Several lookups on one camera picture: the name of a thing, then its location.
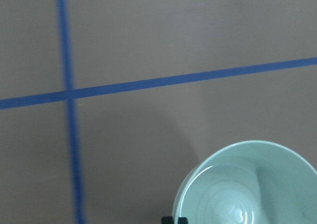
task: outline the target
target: black object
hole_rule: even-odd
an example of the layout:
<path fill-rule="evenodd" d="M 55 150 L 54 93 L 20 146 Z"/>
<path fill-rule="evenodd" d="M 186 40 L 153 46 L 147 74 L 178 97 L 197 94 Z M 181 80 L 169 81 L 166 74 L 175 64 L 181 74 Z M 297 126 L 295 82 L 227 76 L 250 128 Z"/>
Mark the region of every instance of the black object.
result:
<path fill-rule="evenodd" d="M 173 217 L 162 217 L 161 224 L 174 224 Z M 187 218 L 178 218 L 177 224 L 188 224 Z"/>

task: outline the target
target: light green cup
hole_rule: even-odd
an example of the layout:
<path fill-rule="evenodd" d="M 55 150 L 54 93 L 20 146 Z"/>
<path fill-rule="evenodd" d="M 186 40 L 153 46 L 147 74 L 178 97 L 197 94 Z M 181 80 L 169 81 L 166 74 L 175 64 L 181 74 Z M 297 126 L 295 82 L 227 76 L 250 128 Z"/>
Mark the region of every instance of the light green cup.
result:
<path fill-rule="evenodd" d="M 267 141 L 225 147 L 181 184 L 173 218 L 189 224 L 317 224 L 317 172 Z"/>

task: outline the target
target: vertical blue line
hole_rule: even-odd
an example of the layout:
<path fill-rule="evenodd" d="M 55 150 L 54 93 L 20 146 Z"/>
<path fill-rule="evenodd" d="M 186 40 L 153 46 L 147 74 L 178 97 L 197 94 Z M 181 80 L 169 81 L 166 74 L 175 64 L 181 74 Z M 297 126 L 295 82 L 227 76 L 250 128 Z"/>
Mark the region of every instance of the vertical blue line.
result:
<path fill-rule="evenodd" d="M 78 224 L 84 224 L 85 218 L 83 210 L 83 181 L 81 175 L 82 169 L 80 162 L 80 147 L 77 131 L 77 109 L 76 103 L 71 96 L 71 92 L 73 90 L 73 74 L 66 0 L 57 0 L 57 9 L 59 17 L 60 45 L 63 62 L 64 82 L 66 86 L 67 95 L 66 102 L 69 133 L 68 136 L 71 156 L 75 217 L 76 222 Z"/>

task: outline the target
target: gray surface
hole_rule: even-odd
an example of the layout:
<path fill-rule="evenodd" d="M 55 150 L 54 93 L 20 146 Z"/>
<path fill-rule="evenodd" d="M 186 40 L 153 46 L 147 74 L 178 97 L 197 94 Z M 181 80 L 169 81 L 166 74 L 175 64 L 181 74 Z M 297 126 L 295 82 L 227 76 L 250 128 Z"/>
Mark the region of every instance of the gray surface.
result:
<path fill-rule="evenodd" d="M 0 99 L 63 90 L 55 0 L 0 8 Z"/>
<path fill-rule="evenodd" d="M 243 140 L 285 145 L 317 168 L 317 67 L 80 99 L 89 223 L 159 223 L 184 176 Z"/>
<path fill-rule="evenodd" d="M 0 220 L 73 223 L 64 102 L 0 111 Z"/>
<path fill-rule="evenodd" d="M 69 0 L 79 88 L 315 57 L 316 0 Z"/>

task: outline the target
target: blurry blue line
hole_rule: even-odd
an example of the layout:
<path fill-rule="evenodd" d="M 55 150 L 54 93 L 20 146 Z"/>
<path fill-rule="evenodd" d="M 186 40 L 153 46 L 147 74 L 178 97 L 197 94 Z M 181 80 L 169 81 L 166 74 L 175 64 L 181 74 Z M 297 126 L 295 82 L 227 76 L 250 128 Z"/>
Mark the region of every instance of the blurry blue line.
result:
<path fill-rule="evenodd" d="M 69 148 L 71 155 L 71 168 L 73 179 L 73 192 L 74 192 L 74 208 L 76 222 L 84 224 L 84 197 L 83 197 L 83 181 L 82 181 L 82 168 L 80 162 L 80 147 L 77 131 L 77 109 L 76 103 L 72 98 L 73 91 L 73 76 L 72 76 L 72 59 L 71 48 L 69 42 L 69 27 L 67 17 L 66 0 L 57 0 L 57 9 L 59 15 L 59 31 L 60 31 L 60 44 L 63 59 L 64 81 L 67 94 L 67 119 L 68 119 L 68 132 L 69 132 Z"/>
<path fill-rule="evenodd" d="M 268 71 L 274 71 L 274 70 L 291 69 L 291 68 L 298 68 L 298 67 L 311 66 L 311 65 L 317 65 L 317 57 L 309 58 L 309 59 L 298 59 L 298 60 L 282 61 L 282 62 L 275 62 L 275 63 L 251 65 L 251 66 L 237 67 L 237 68 L 231 68 L 231 69 L 213 70 L 213 71 L 193 73 L 193 74 L 176 75 L 176 76 L 170 76 L 170 77 L 147 79 L 147 80 L 133 81 L 133 82 L 127 82 L 127 83 L 120 83 L 120 84 L 103 85 L 103 86 L 97 86 L 97 87 L 75 89 L 71 91 L 48 93 L 48 94 L 39 94 L 39 95 L 18 97 L 18 98 L 12 98 L 12 99 L 2 99 L 0 100 L 0 110 L 35 105 L 35 104 L 57 102 L 57 101 L 67 100 L 67 98 L 79 99 L 79 98 L 86 98 L 91 96 L 114 94 L 114 93 L 120 93 L 120 92 L 126 92 L 126 91 L 148 89 L 148 88 L 155 88 L 155 87 L 168 86 L 168 85 L 174 85 L 174 84 L 197 82 L 197 81 L 203 81 L 203 80 L 218 79 L 218 78 L 232 77 L 232 76 L 238 76 L 238 75 L 260 73 L 260 72 L 268 72 Z"/>

